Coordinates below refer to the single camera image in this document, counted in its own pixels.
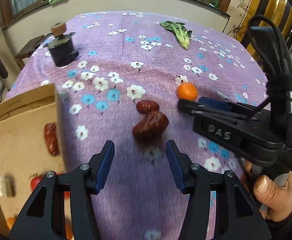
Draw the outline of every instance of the black grinder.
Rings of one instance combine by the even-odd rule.
[[[51,31],[55,39],[45,45],[45,47],[48,47],[57,67],[67,66],[78,56],[78,51],[74,49],[71,39],[71,36],[75,33],[64,34],[66,30],[65,23],[57,23],[52,26]]]

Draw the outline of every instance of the purple tablecloth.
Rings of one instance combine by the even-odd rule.
[[[159,22],[184,22],[193,30],[188,50]],[[210,171],[232,169],[242,175],[232,152],[193,132],[192,118],[177,110],[176,89],[191,82],[198,97],[258,105],[265,97],[266,77],[236,40],[183,19],[130,12],[79,15],[67,23],[79,57],[63,68],[54,66],[47,48],[31,56],[8,98],[53,82],[63,97],[69,170],[115,143],[115,158],[105,188],[93,198],[105,240],[177,239],[188,198],[180,194],[165,156],[173,139],[193,162]],[[132,128],[142,119],[141,99],[156,101],[169,119],[162,140],[138,145]],[[214,198],[207,239],[214,232]]]

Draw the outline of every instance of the cardboard box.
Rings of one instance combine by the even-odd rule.
[[[61,99],[53,84],[0,104],[0,176],[10,177],[14,190],[14,197],[0,197],[0,232],[4,235],[9,232],[6,218],[17,216],[31,194],[31,176],[50,170],[65,172],[62,116]],[[59,156],[51,156],[46,148],[44,126],[50,122],[57,124]]]

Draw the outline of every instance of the brown cork lid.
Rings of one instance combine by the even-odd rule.
[[[51,31],[55,37],[62,35],[66,30],[66,23],[57,23],[51,27]]]

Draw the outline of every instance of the blue gripper pad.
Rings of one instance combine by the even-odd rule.
[[[99,169],[97,171],[97,180],[95,186],[96,192],[100,192],[100,190],[102,190],[105,186],[110,166],[114,159],[114,143],[112,141],[107,141],[99,154],[103,154],[104,158],[102,159]]]
[[[175,154],[176,150],[179,152],[174,141],[170,140],[166,143],[166,156],[167,156],[170,169],[172,171],[172,175],[173,175],[176,187],[181,191],[181,193],[184,193],[186,189],[185,181],[183,177],[184,172]]]
[[[201,97],[198,102],[202,105],[209,106],[213,109],[224,110],[224,111],[231,111],[231,107],[227,102],[218,101],[211,98]]]

